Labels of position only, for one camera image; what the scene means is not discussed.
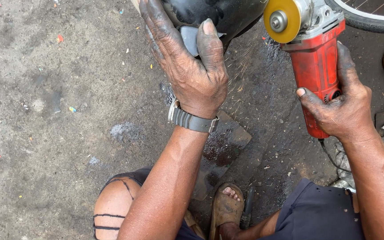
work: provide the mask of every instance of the concrete floor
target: concrete floor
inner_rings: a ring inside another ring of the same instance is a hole
[[[169,84],[131,3],[56,2],[0,2],[0,239],[91,239],[102,185],[153,164],[172,131]],[[373,113],[384,111],[384,35],[348,28],[340,40],[373,90]],[[222,109],[253,139],[222,181],[244,191],[263,181],[258,222],[302,177],[329,184],[337,174],[304,129],[290,59],[261,22],[232,41],[225,63]],[[210,196],[190,207],[204,228]]]

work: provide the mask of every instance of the red angle grinder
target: red angle grinder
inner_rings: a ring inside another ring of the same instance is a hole
[[[298,88],[305,87],[325,103],[341,95],[337,79],[337,36],[345,29],[342,11],[324,0],[269,0],[263,14],[268,34],[291,54]],[[329,135],[318,128],[302,106],[308,133],[323,140]]]

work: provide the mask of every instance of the grinding disc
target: grinding disc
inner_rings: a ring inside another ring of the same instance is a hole
[[[287,15],[287,27],[282,32],[275,32],[270,27],[270,15],[281,10]],[[294,0],[269,0],[263,12],[263,21],[269,36],[279,43],[291,42],[299,33],[302,22],[299,8]]]

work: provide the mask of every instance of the black rubber watch strap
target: black rubber watch strap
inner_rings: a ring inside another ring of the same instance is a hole
[[[175,108],[172,121],[175,125],[179,125],[193,131],[212,133],[216,130],[219,119],[218,117],[212,120],[204,119],[189,114],[180,108]]]

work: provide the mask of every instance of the dirty hand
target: dirty hand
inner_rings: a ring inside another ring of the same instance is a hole
[[[337,43],[337,49],[337,74],[342,95],[324,104],[306,88],[297,89],[296,94],[325,133],[340,141],[364,140],[369,131],[374,130],[370,110],[371,90],[359,81],[349,49],[340,42]]]
[[[186,49],[160,0],[141,0],[139,7],[152,54],[167,73],[182,109],[197,117],[214,119],[226,99],[228,76],[223,45],[213,22],[207,19],[199,27],[201,60],[197,60]]]

